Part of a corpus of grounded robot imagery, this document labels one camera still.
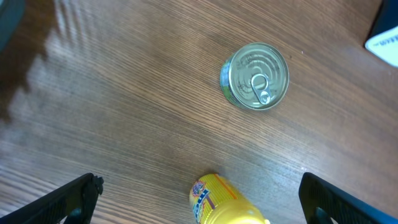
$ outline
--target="black plastic object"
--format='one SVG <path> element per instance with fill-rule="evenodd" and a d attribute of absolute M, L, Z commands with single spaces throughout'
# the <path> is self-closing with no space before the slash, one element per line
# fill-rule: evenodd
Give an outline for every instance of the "black plastic object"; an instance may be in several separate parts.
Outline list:
<path fill-rule="evenodd" d="M 65 217 L 64 224 L 90 223 L 103 183 L 102 177 L 85 174 L 0 218 L 0 224 L 54 224 Z"/>
<path fill-rule="evenodd" d="M 25 10 L 25 0 L 0 0 L 0 51 L 17 27 Z"/>
<path fill-rule="evenodd" d="M 398 0 L 383 0 L 369 39 L 398 26 Z"/>
<path fill-rule="evenodd" d="M 383 0 L 365 48 L 398 67 L 398 0 Z"/>
<path fill-rule="evenodd" d="M 304 173 L 298 192 L 308 224 L 396 224 L 398 220 L 360 201 L 311 173 Z"/>

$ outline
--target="tin can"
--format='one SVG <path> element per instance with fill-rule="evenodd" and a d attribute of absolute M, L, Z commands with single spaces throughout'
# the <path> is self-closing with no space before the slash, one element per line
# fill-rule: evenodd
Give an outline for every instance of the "tin can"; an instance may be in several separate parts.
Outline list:
<path fill-rule="evenodd" d="M 220 85 L 224 96 L 233 105 L 268 110 L 285 96 L 289 70 L 275 47 L 251 43 L 225 61 L 220 72 Z"/>

